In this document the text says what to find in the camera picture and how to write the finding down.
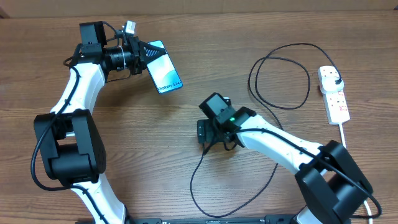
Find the Samsung Galaxy smartphone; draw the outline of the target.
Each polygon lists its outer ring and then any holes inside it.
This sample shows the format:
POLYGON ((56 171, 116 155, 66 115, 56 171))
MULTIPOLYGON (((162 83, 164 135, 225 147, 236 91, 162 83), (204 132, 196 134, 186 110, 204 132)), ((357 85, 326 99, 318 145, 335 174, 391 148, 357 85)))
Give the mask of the Samsung Galaxy smartphone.
POLYGON ((150 45, 165 50, 165 55, 147 65, 148 72, 159 94, 168 93, 183 87, 183 82, 161 40, 149 42, 150 45))

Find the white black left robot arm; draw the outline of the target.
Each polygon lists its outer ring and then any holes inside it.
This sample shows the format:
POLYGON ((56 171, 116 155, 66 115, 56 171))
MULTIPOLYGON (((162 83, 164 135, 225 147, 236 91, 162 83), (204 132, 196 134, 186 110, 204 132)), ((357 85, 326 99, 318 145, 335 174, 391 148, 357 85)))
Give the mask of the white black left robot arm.
POLYGON ((81 42, 63 62, 70 71, 63 95, 49 113, 34 119, 37 144, 30 173, 43 190, 74 191, 94 223, 134 223, 104 174, 106 152, 92 113, 111 71, 140 74, 167 52, 139 40, 133 21, 113 31, 117 44, 108 47, 105 26, 104 21, 80 24, 81 42))

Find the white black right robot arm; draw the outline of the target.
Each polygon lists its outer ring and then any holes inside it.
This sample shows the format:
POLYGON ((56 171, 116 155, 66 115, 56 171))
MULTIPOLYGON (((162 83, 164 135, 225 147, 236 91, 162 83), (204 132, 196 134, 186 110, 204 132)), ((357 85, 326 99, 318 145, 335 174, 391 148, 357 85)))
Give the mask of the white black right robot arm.
POLYGON ((367 178, 339 142, 326 145, 295 137, 268 123, 247 107, 238 110, 219 93, 200 105, 214 136, 210 144, 232 141, 255 150, 289 170, 305 200, 287 223, 351 223, 355 212, 372 193, 367 178))

